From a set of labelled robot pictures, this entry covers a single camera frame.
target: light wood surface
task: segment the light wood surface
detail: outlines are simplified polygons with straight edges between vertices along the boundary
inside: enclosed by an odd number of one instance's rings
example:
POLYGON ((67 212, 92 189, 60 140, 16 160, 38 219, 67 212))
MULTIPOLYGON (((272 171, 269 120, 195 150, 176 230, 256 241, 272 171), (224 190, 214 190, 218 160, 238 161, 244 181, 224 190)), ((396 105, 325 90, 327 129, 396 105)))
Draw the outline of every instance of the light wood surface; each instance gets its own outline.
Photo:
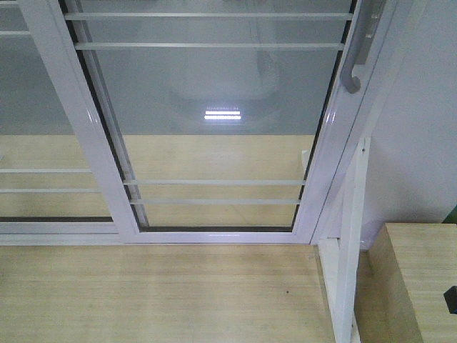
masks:
MULTIPOLYGON (((0 135, 2 169, 89 168, 75 136, 0 135)), ((98 188, 92 174, 0 174, 0 188, 98 188)), ((109 217, 101 194, 0 194, 0 217, 109 217)))
POLYGON ((354 311, 363 343, 395 343, 389 330, 386 304, 380 295, 368 252, 360 253, 354 311))
MULTIPOLYGON (((125 136, 137 179, 302 180, 313 136, 125 136)), ((88 168, 75 136, 0 136, 0 168, 88 168)), ((96 188, 91 174, 0 174, 0 188, 96 188)), ((297 199, 296 187, 140 186, 149 198, 297 199)), ((0 217, 108 216, 100 194, 0 194, 0 217)), ((161 226, 290 226, 294 205, 146 205, 161 226)))
POLYGON ((443 293, 457 284, 455 224, 387 224, 370 250, 393 342, 454 342, 443 293))
POLYGON ((0 342, 333 342, 314 247, 0 247, 0 342))

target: glass partition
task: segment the glass partition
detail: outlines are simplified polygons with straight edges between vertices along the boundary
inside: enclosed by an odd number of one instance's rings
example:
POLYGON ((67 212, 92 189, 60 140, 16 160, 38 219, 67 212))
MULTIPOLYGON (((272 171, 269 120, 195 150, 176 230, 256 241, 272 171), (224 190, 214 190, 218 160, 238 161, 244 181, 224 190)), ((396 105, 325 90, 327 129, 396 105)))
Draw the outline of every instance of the glass partition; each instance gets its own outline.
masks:
POLYGON ((142 229, 291 231, 351 1, 66 3, 142 229))
POLYGON ((0 9, 0 218, 110 216, 16 7, 0 9))

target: glass panel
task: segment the glass panel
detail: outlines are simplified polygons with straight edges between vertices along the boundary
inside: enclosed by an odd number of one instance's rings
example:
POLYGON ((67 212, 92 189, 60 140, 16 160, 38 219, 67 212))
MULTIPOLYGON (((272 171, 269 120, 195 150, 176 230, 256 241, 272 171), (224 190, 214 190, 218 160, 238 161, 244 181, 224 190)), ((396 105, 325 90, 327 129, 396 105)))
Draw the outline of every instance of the glass panel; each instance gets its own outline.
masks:
MULTIPOLYGON (((347 14, 351 2, 82 4, 85 12, 347 14)), ((303 151, 312 148, 338 49, 304 51, 283 49, 280 44, 338 44, 345 25, 342 20, 250 17, 87 21, 95 43, 228 44, 95 48, 98 73, 106 82, 136 179, 303 180, 307 162, 303 151), (273 45, 240 49, 230 44, 273 45)), ((288 227, 290 231, 296 211, 293 202, 298 201, 301 186, 140 184, 139 190, 138 203, 145 204, 152 230, 288 227), (182 204, 183 199, 209 200, 205 201, 208 204, 182 204), (218 204, 224 199, 233 203, 218 204), (257 203, 263 200, 276 204, 257 203), (176 203, 157 204, 162 201, 176 203)))
POLYGON ((0 65, 0 217, 109 217, 31 37, 0 38, 0 65))
POLYGON ((26 22, 19 8, 0 8, 0 31, 27 31, 26 22))

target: green object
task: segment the green object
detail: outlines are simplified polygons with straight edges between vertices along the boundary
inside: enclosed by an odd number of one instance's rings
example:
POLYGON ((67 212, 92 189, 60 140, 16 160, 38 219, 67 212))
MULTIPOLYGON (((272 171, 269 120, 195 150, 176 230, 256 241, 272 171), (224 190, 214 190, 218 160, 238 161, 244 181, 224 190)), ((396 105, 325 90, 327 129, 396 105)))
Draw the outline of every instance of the green object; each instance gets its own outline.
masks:
POLYGON ((444 219, 443 224, 457 224, 457 206, 451 211, 451 213, 444 219))

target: white wall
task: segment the white wall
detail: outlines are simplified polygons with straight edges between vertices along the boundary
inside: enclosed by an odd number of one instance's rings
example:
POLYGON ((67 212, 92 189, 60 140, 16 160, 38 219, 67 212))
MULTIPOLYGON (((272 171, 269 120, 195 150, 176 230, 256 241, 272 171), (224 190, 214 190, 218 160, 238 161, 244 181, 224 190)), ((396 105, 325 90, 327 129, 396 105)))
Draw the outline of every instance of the white wall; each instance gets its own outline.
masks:
POLYGON ((431 0, 371 141, 362 240, 457 203, 457 1, 431 0))

